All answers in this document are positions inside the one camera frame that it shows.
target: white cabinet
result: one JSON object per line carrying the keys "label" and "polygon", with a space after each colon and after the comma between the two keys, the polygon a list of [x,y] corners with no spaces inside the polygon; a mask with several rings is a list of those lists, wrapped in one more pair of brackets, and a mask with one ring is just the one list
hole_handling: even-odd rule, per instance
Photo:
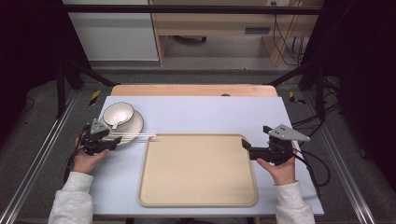
{"label": "white cabinet", "polygon": [[[147,5],[147,0],[64,0],[64,4]],[[90,61],[158,61],[149,13],[69,13]]]}

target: white plate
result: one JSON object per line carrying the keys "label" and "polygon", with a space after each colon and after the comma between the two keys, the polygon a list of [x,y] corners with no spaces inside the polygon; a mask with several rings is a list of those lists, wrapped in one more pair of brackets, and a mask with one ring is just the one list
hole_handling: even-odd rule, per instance
{"label": "white plate", "polygon": [[120,136],[122,136],[121,141],[119,142],[118,146],[123,146],[126,145],[130,142],[132,142],[136,137],[135,136],[128,136],[129,134],[134,134],[134,133],[141,133],[143,130],[143,117],[142,115],[135,110],[134,111],[134,115],[132,116],[132,123],[131,126],[125,130],[111,130],[111,127],[108,126],[104,121],[103,118],[101,118],[99,120],[100,122],[102,122],[103,124],[105,124],[109,129],[110,129],[110,133],[103,137],[104,141],[112,141],[115,138],[118,138]]}

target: aluminum rail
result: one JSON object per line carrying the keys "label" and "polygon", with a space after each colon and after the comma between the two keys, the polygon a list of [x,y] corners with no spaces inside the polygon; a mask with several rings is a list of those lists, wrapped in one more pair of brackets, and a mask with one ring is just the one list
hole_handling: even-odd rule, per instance
{"label": "aluminum rail", "polygon": [[26,173],[24,179],[20,183],[17,191],[14,193],[11,201],[8,203],[7,208],[2,212],[0,216],[0,224],[8,224],[13,223],[17,218],[18,213],[23,206],[27,196],[29,195],[30,190],[32,189],[33,184],[37,180],[38,174],[41,171],[48,155],[50,154],[53,145],[55,144],[58,135],[64,126],[70,111],[75,103],[79,91],[72,91],[68,100],[67,100],[67,108],[64,111],[63,115],[56,119],[52,128],[44,141],[43,145],[39,149],[37,155],[35,156],[35,160],[30,166],[28,172]]}
{"label": "aluminum rail", "polygon": [[320,15],[335,12],[322,7],[240,7],[181,5],[43,5],[41,10],[85,13],[206,13],[206,14],[277,14]]}
{"label": "aluminum rail", "polygon": [[[315,114],[316,110],[314,107],[314,99],[312,94],[304,93],[304,98],[307,100],[307,103],[311,109],[311,111]],[[337,174],[340,176],[341,183],[344,186],[346,191],[346,195],[349,197],[350,202],[358,216],[359,221],[362,224],[374,224],[375,219],[368,207],[366,201],[359,190],[358,185],[353,178],[352,173],[350,173],[347,168],[347,164],[344,162],[343,157],[341,156],[337,145],[332,140],[332,136],[330,135],[329,130],[327,129],[326,123],[320,127],[320,132],[323,137],[323,141],[326,144],[326,148],[329,152],[330,158],[332,159],[332,163],[334,165]]]}

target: teacup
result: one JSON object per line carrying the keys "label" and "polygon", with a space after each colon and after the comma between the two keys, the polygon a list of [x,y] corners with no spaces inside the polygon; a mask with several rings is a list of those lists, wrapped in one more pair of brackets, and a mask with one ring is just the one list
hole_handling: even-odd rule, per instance
{"label": "teacup", "polygon": [[132,124],[134,107],[130,104],[120,102],[109,106],[103,114],[103,121],[112,130],[125,130]]}

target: person's arm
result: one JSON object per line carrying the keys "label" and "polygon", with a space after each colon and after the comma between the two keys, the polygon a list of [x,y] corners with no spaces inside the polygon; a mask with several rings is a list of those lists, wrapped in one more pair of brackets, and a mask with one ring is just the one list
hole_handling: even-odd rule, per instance
{"label": "person's arm", "polygon": [[97,162],[106,156],[108,149],[95,156],[82,150],[74,159],[73,172],[55,195],[49,214],[49,223],[92,223],[92,197],[89,194],[93,177],[89,175]]}
{"label": "person's arm", "polygon": [[257,159],[257,163],[267,170],[275,181],[279,200],[279,205],[276,207],[277,223],[315,223],[311,205],[304,202],[300,184],[295,178],[295,158],[292,157],[278,166],[273,166],[262,159]]}

